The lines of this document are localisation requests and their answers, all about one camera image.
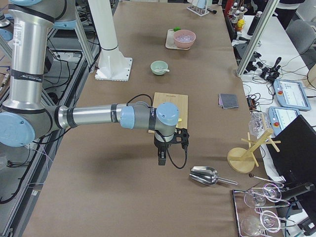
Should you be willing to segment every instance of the white plate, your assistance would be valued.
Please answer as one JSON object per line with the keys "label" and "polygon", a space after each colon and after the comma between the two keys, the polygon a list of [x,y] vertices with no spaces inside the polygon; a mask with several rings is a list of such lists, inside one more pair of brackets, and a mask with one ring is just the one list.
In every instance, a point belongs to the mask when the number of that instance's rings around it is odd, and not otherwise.
{"label": "white plate", "polygon": [[167,31],[167,39],[166,39],[166,48],[170,48],[170,49],[179,49],[179,50],[189,50],[190,48],[178,48],[173,41],[173,35],[174,35],[174,31],[173,29],[169,29]]}

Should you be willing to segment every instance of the wooden cup stand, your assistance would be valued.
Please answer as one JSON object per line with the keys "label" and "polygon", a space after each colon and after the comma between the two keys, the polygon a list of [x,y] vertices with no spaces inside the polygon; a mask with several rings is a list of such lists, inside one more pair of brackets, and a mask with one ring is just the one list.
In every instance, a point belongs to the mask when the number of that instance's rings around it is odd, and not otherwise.
{"label": "wooden cup stand", "polygon": [[262,144],[272,144],[277,152],[280,152],[279,148],[276,146],[276,143],[281,143],[280,141],[273,141],[270,135],[273,133],[271,128],[267,128],[264,116],[262,114],[263,126],[265,132],[259,137],[257,141],[250,140],[250,133],[248,133],[248,140],[241,139],[244,142],[248,142],[248,150],[235,147],[232,148],[227,154],[227,161],[229,165],[237,172],[240,173],[249,173],[253,170],[254,166],[259,166],[258,161],[253,154],[253,152],[260,147]]}

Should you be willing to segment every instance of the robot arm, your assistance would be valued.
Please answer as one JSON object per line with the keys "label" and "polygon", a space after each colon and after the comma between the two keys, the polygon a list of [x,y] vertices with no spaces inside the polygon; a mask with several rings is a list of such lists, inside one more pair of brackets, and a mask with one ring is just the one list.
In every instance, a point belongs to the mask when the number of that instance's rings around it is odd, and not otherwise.
{"label": "robot arm", "polygon": [[0,113],[0,142],[12,147],[58,129],[82,124],[119,122],[125,128],[155,131],[159,164],[171,143],[188,145],[187,132],[176,130],[179,111],[172,103],[155,108],[145,103],[67,108],[41,104],[47,32],[56,20],[70,22],[76,18],[74,0],[10,0],[14,16],[10,96]]}

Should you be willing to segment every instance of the pink bowl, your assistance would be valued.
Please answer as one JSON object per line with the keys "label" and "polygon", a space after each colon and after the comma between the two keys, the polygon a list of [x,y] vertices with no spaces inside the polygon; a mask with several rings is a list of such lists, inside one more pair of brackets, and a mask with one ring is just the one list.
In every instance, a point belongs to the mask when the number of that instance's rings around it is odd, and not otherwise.
{"label": "pink bowl", "polygon": [[174,44],[178,48],[190,48],[197,36],[189,30],[179,30],[173,35]]}

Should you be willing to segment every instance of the white pillar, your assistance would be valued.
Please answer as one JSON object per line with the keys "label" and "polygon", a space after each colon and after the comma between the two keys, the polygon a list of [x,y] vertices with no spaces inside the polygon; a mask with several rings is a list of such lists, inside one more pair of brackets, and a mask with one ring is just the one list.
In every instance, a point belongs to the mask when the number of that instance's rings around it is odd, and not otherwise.
{"label": "white pillar", "polygon": [[88,0],[98,39],[102,47],[98,70],[100,80],[127,81],[132,58],[124,58],[119,50],[109,0]]}

